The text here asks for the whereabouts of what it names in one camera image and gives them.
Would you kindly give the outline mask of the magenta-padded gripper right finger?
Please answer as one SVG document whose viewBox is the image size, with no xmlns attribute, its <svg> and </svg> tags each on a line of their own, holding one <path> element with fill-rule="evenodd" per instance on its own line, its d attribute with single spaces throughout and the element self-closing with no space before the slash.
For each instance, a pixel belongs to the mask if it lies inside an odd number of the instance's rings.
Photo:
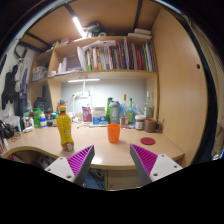
<svg viewBox="0 0 224 224">
<path fill-rule="evenodd" d="M 157 181 L 182 169 L 166 154 L 156 155 L 134 144 L 130 145 L 130 155 L 143 185 Z"/>
</svg>

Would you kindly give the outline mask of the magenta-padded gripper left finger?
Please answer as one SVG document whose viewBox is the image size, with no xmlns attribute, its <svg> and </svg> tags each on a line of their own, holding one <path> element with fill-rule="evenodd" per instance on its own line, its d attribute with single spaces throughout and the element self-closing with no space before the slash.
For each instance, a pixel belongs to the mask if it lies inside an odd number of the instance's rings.
<svg viewBox="0 0 224 224">
<path fill-rule="evenodd" d="M 90 145 L 69 157 L 58 157 L 46 171 L 82 186 L 94 156 L 94 146 Z"/>
</svg>

